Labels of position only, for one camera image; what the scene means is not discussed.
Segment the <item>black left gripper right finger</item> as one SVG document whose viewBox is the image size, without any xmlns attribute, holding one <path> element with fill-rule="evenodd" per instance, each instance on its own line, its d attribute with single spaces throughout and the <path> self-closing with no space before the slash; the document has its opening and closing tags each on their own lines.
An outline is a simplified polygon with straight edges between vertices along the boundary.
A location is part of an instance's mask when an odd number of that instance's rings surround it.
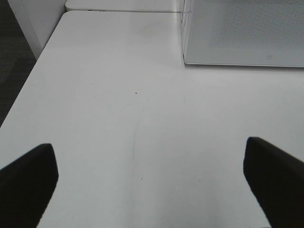
<svg viewBox="0 0 304 228">
<path fill-rule="evenodd" d="M 249 137 L 243 161 L 249 187 L 273 228 L 304 226 L 304 163 L 259 137 Z"/>
</svg>

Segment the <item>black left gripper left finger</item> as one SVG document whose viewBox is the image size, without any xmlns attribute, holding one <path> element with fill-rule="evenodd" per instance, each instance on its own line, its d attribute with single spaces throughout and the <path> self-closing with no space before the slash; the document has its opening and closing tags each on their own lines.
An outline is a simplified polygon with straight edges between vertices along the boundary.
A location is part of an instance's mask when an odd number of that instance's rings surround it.
<svg viewBox="0 0 304 228">
<path fill-rule="evenodd" d="M 36 146 L 0 170 L 0 226 L 35 228 L 53 192 L 59 173 L 53 146 Z"/>
</svg>

